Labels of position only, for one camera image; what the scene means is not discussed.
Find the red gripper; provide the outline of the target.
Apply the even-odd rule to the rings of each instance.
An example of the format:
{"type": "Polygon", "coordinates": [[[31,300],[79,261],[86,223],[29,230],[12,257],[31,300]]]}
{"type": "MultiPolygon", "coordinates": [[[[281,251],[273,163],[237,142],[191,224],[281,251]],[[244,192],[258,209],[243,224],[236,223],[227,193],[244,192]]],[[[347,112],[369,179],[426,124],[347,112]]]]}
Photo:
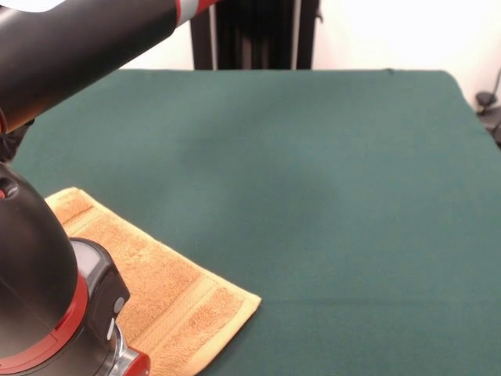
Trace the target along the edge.
{"type": "Polygon", "coordinates": [[[121,356],[121,375],[149,376],[150,368],[150,357],[136,349],[126,349],[121,356]]]}

